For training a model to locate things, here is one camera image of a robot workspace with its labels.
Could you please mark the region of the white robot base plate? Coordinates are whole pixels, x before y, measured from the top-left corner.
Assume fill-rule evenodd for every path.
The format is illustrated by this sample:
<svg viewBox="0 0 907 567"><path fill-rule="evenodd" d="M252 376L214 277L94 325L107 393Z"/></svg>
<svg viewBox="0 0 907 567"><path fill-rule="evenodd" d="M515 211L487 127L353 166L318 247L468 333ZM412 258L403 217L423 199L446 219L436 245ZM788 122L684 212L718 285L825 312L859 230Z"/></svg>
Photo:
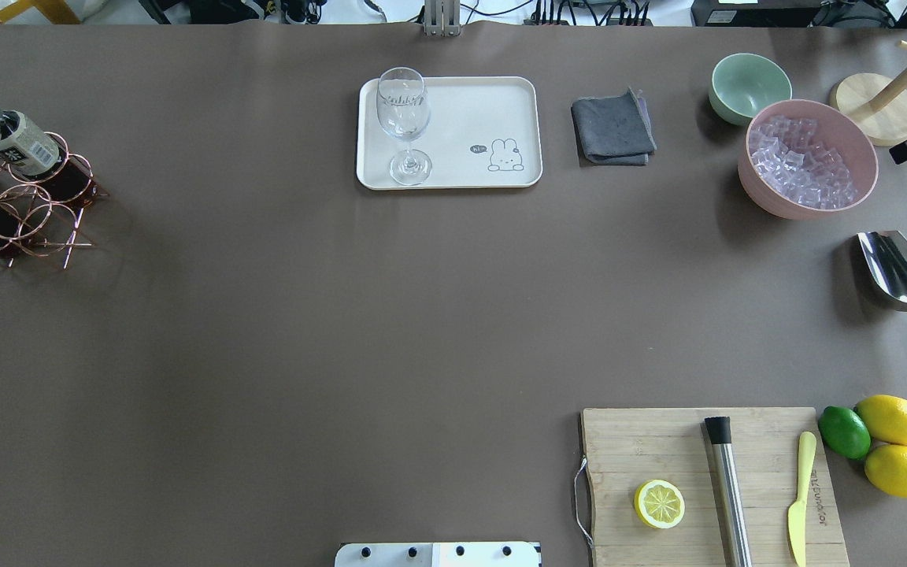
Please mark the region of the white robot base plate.
<svg viewBox="0 0 907 567"><path fill-rule="evenodd" d="M525 541L345 544L335 566L541 566L539 543Z"/></svg>

